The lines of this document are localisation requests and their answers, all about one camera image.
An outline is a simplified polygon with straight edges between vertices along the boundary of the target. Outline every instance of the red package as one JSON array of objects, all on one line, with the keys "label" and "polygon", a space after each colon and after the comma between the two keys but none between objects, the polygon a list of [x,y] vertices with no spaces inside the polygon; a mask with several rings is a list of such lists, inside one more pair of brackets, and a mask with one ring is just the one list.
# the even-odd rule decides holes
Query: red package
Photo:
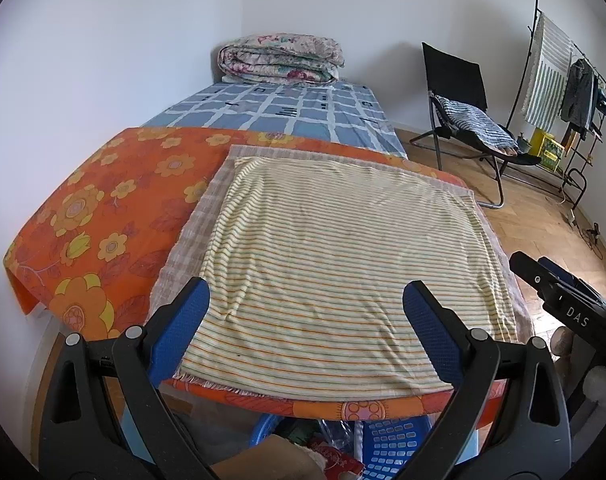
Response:
[{"label": "red package", "polygon": [[350,480],[358,478],[363,469],[365,469],[365,465],[362,462],[330,446],[318,437],[312,438],[307,447],[320,453],[327,459],[324,470],[327,480]]}]

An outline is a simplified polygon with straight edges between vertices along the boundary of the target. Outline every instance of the power cord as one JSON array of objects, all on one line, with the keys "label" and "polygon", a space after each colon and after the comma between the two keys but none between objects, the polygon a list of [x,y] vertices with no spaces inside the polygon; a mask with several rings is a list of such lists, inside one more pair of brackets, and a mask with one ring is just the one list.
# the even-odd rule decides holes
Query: power cord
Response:
[{"label": "power cord", "polygon": [[598,256],[599,260],[603,259],[603,253],[601,252],[598,246],[598,237],[600,236],[600,231],[598,230],[598,224],[594,222],[593,229],[581,229],[579,228],[580,237],[585,241],[587,246],[593,251],[596,256]]}]

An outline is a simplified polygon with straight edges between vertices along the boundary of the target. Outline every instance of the rolled blanket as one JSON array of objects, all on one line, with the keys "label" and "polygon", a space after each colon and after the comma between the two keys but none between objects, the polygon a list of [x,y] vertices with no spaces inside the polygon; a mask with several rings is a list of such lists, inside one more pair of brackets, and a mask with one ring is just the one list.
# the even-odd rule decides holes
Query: rolled blanket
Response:
[{"label": "rolled blanket", "polygon": [[226,44],[218,65],[235,80],[252,83],[325,85],[339,80],[340,45],[301,34],[246,36]]}]

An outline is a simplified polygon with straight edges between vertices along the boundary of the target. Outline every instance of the white wall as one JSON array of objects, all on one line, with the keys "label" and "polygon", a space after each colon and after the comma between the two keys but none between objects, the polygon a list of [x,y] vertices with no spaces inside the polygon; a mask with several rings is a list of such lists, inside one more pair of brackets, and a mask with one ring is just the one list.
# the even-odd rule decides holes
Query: white wall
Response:
[{"label": "white wall", "polygon": [[[603,0],[540,0],[539,6],[606,74]],[[481,65],[489,114],[505,123],[526,59],[534,0],[244,0],[243,33],[300,32],[340,42],[341,75],[370,86],[388,117],[430,129],[421,42]],[[566,124],[557,121],[553,133]],[[533,127],[516,115],[511,129]],[[597,148],[583,207],[606,239],[606,145]]]},{"label": "white wall", "polygon": [[0,6],[0,421],[22,444],[26,379],[45,320],[1,267],[26,219],[89,153],[212,82],[241,0],[4,0]]}]

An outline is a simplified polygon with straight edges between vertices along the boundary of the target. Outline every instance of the striped cloth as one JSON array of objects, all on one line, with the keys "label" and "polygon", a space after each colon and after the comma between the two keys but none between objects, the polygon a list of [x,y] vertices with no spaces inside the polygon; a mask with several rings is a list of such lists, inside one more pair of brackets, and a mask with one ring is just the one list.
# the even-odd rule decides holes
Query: striped cloth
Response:
[{"label": "striped cloth", "polygon": [[344,401],[448,389],[404,318],[411,280],[468,326],[516,340],[473,196],[410,173],[237,158],[200,275],[210,308],[179,373],[259,394]]},{"label": "striped cloth", "polygon": [[565,94],[572,40],[541,12],[534,42],[536,49],[522,113],[529,124],[550,132]]},{"label": "striped cloth", "polygon": [[513,148],[516,140],[474,105],[436,96],[455,127],[474,132],[483,144],[494,148]]}]

